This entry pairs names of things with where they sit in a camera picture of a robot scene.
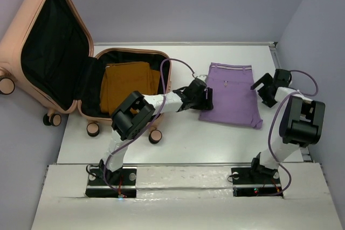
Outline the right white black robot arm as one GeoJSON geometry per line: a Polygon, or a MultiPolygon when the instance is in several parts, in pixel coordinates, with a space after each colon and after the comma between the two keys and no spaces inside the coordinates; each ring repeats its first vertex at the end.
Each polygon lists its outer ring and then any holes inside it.
{"type": "Polygon", "coordinates": [[[278,173],[281,163],[293,152],[317,144],[326,109],[325,103],[311,99],[318,94],[319,86],[304,71],[276,69],[273,76],[264,74],[251,89],[255,90],[261,83],[258,95],[262,103],[269,108],[279,106],[269,129],[268,148],[253,158],[248,169],[248,176],[255,183],[278,173]],[[315,92],[308,94],[291,88],[293,72],[308,76],[315,85],[315,92]]]}

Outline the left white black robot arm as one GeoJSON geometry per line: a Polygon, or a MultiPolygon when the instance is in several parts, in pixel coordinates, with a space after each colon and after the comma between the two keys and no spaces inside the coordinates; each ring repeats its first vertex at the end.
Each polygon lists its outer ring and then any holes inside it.
{"type": "Polygon", "coordinates": [[[159,95],[132,92],[111,115],[112,135],[105,156],[99,163],[100,177],[107,184],[119,179],[119,170],[128,146],[164,113],[188,109],[213,109],[213,89],[204,80],[194,79],[189,86],[159,95]]]}

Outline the purple shorts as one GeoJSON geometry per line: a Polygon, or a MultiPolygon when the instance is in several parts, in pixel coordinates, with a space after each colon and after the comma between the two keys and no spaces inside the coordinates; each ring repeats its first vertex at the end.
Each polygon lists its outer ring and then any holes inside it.
{"type": "Polygon", "coordinates": [[[213,109],[202,111],[199,120],[261,129],[251,65],[227,65],[212,62],[206,79],[212,88],[213,109]]]}

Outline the mustard brown trousers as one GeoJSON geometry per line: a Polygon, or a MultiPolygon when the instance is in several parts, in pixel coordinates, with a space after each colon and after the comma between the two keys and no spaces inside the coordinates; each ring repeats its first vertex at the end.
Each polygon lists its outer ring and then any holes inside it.
{"type": "Polygon", "coordinates": [[[161,73],[150,68],[147,62],[108,64],[100,90],[101,112],[112,114],[134,91],[156,95],[161,73]]]}

